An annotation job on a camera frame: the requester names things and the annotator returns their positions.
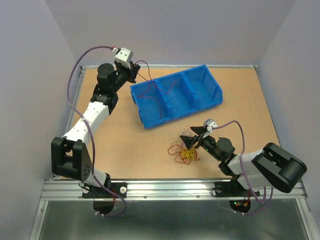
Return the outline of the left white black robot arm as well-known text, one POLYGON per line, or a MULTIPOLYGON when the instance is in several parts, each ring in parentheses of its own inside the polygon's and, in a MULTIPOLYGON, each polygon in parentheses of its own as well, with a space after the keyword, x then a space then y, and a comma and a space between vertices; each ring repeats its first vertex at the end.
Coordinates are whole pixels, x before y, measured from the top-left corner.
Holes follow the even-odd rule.
POLYGON ((118 102, 118 90, 127 82, 135 83, 140 65, 129 63, 101 64, 97 68, 97 84, 84 113, 62 137, 51 142, 51 169, 53 174, 78 180, 94 187, 100 197, 114 194, 109 174, 95 169, 95 154, 90 155, 88 145, 94 143, 94 133, 110 116, 118 102))

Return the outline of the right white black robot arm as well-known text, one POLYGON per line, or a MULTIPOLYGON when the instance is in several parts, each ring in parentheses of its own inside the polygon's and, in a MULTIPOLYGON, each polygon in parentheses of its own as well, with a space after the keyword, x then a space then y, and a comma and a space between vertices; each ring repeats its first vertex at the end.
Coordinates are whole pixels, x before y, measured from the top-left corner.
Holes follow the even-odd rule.
POLYGON ((274 187, 290 193, 307 172, 307 166, 297 157, 277 144, 269 142, 262 149, 247 154, 235 154, 230 139, 215 139, 205 126, 193 126, 194 136, 180 138, 187 149, 203 148, 214 159, 230 181, 217 181, 213 195, 216 197, 243 197, 247 193, 258 193, 259 188, 274 187))

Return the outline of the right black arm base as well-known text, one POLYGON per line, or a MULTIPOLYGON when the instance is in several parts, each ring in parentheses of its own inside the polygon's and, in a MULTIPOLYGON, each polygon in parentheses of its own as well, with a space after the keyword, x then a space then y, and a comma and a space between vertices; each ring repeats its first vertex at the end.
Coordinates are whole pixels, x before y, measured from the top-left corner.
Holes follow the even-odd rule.
POLYGON ((216 181, 211 189, 211 195, 217 198, 232 198, 229 200, 230 208, 240 214, 248 214, 251 209, 251 196, 253 192, 244 189, 236 180, 216 181))

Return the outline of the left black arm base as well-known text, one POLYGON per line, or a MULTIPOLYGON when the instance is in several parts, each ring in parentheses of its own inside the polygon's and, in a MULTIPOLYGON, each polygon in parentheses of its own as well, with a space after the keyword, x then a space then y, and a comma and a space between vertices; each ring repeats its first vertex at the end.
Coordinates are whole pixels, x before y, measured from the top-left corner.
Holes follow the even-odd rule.
POLYGON ((92 186, 86 183, 78 184, 82 189, 83 199, 93 199, 92 207, 97 215, 113 216, 120 214, 126 207, 125 203, 120 199, 117 201, 117 196, 125 199, 127 197, 128 184, 126 182, 112 182, 110 191, 104 190, 101 187, 92 186))

